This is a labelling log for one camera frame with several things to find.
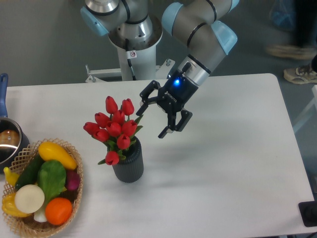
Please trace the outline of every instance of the shoe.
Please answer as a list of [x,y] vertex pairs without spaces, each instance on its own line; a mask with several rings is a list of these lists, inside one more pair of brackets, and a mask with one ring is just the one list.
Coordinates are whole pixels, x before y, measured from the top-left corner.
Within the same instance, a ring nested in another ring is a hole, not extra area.
[[292,45],[268,46],[266,52],[272,56],[294,60],[311,60],[317,55],[317,49],[314,47],[301,48]]
[[312,70],[311,65],[284,70],[284,78],[295,84],[317,83],[317,73]]

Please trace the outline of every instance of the light blue joint cap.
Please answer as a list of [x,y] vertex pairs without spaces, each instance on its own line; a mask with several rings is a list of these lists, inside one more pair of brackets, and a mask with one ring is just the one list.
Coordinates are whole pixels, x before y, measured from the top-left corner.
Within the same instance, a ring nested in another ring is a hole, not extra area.
[[163,28],[172,35],[174,21],[178,14],[178,11],[183,6],[183,4],[179,2],[174,2],[167,7],[162,16],[162,26]]
[[240,1],[240,0],[232,0],[232,5],[231,5],[231,8],[230,8],[230,11],[231,11],[232,9],[234,9],[234,8],[238,5],[239,1]]
[[216,35],[220,45],[222,46],[226,55],[229,54],[230,50],[238,41],[237,35],[227,25],[221,21],[215,21],[211,28]]
[[87,26],[99,36],[108,34],[108,30],[99,22],[99,20],[89,12],[84,6],[80,9],[80,14]]

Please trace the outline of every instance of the woven basket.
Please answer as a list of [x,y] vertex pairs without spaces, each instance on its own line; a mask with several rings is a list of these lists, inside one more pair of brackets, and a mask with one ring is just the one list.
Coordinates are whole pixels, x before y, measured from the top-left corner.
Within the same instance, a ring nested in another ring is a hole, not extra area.
[[[80,158],[79,153],[75,149],[74,146],[69,144],[66,141],[60,139],[44,139],[43,141],[38,141],[31,145],[28,145],[27,148],[24,148],[17,157],[15,157],[14,161],[11,164],[11,171],[17,174],[21,174],[24,168],[28,165],[28,163],[34,158],[36,153],[38,152],[38,147],[42,142],[51,141],[56,144],[61,145],[77,162],[77,169],[75,170],[80,176],[80,184],[79,188],[76,191],[65,191],[62,192],[59,197],[64,197],[70,200],[73,205],[73,212],[70,218],[62,225],[55,226],[50,224],[49,222],[39,223],[34,221],[33,215],[26,218],[17,218],[6,213],[3,213],[4,220],[7,225],[10,227],[10,230],[14,232],[16,235],[19,235],[23,238],[46,238],[50,237],[65,227],[67,227],[70,222],[75,217],[77,210],[79,208],[82,191],[83,191],[83,165]],[[3,196],[5,197],[7,194],[14,193],[15,189],[10,184],[5,182]]]

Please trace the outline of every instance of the tulip bouquet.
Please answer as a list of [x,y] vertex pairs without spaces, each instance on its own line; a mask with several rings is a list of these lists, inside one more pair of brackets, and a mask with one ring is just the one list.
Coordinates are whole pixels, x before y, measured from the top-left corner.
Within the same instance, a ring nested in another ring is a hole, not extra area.
[[103,113],[96,113],[96,123],[85,123],[84,130],[107,147],[105,159],[98,164],[116,165],[119,160],[125,160],[125,154],[136,142],[135,134],[142,128],[138,124],[143,115],[135,120],[130,119],[130,115],[134,113],[131,100],[123,100],[121,109],[118,109],[111,96],[106,98],[106,111],[110,114],[109,117]]

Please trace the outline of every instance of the blue led light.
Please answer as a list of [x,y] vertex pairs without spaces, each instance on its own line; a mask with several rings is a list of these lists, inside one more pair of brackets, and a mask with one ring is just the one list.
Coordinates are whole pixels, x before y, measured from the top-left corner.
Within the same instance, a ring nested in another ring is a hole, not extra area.
[[174,86],[179,86],[179,83],[180,83],[180,80],[177,78],[177,79],[174,81]]

